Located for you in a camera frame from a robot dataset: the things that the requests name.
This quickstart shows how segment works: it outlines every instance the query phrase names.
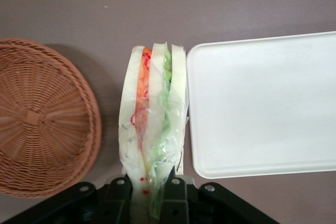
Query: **plastic-wrapped sandwich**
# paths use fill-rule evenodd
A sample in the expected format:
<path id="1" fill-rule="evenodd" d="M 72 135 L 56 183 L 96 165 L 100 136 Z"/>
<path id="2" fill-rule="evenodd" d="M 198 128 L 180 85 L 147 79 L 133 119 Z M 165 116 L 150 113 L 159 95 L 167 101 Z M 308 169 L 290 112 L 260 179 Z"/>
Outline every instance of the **plastic-wrapped sandwich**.
<path id="1" fill-rule="evenodd" d="M 133 185 L 132 223 L 156 222 L 163 185 L 171 170 L 183 172 L 187 115 L 186 56 L 183 47 L 136 46 L 122 91 L 119 153 Z"/>

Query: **white tray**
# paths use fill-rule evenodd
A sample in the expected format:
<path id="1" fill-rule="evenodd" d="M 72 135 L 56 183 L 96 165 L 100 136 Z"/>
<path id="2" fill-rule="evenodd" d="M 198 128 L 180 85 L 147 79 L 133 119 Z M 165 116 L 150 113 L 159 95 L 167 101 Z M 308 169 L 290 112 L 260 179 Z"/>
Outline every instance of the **white tray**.
<path id="1" fill-rule="evenodd" d="M 202 177 L 336 170 L 336 32 L 201 44 L 187 73 Z"/>

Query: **shredded carrot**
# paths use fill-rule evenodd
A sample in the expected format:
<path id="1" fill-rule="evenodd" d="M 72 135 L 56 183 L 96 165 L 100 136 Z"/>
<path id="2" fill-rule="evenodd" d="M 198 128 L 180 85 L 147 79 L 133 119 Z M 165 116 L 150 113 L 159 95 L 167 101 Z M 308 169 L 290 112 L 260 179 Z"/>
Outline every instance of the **shredded carrot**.
<path id="1" fill-rule="evenodd" d="M 131 123 L 135 126 L 138 137 L 138 147 L 142 150 L 142 141 L 144 130 L 147 123 L 149 97 L 149 67 L 151 61 L 152 50 L 144 48 L 142 51 L 141 63 L 139 68 L 138 87 L 135 103 L 135 112 L 132 115 Z"/>

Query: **gray table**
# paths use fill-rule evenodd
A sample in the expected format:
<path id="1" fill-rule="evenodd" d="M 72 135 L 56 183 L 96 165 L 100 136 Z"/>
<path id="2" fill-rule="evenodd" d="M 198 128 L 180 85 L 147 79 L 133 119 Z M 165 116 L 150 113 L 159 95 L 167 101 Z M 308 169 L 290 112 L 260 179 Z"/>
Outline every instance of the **gray table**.
<path id="1" fill-rule="evenodd" d="M 95 92 L 103 119 L 99 157 L 84 180 L 119 174 L 118 113 L 131 49 L 168 41 L 186 50 L 217 42 L 336 30 L 336 0 L 0 0 L 0 37 L 24 37 L 71 60 Z M 189 128 L 185 174 L 192 168 Z M 219 179 L 281 223 L 336 223 L 336 173 Z M 36 204 L 0 194 L 0 222 Z"/>

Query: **round basket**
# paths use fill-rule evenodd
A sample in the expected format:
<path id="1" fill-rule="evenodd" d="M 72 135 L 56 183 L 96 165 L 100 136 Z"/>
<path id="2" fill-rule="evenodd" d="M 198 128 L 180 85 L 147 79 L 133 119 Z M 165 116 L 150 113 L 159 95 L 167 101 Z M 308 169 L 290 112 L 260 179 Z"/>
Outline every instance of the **round basket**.
<path id="1" fill-rule="evenodd" d="M 52 196 L 80 181 L 100 147 L 98 105 L 79 70 L 32 40 L 0 40 L 0 191 Z"/>

